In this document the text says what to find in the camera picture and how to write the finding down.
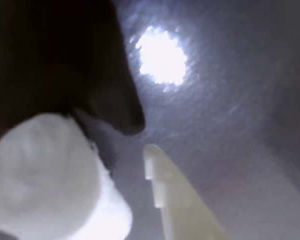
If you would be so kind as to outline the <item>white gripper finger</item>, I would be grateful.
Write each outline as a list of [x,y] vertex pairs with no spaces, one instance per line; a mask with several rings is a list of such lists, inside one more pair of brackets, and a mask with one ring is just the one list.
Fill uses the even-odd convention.
[[229,239],[183,172],[159,146],[146,144],[143,160],[166,240]]

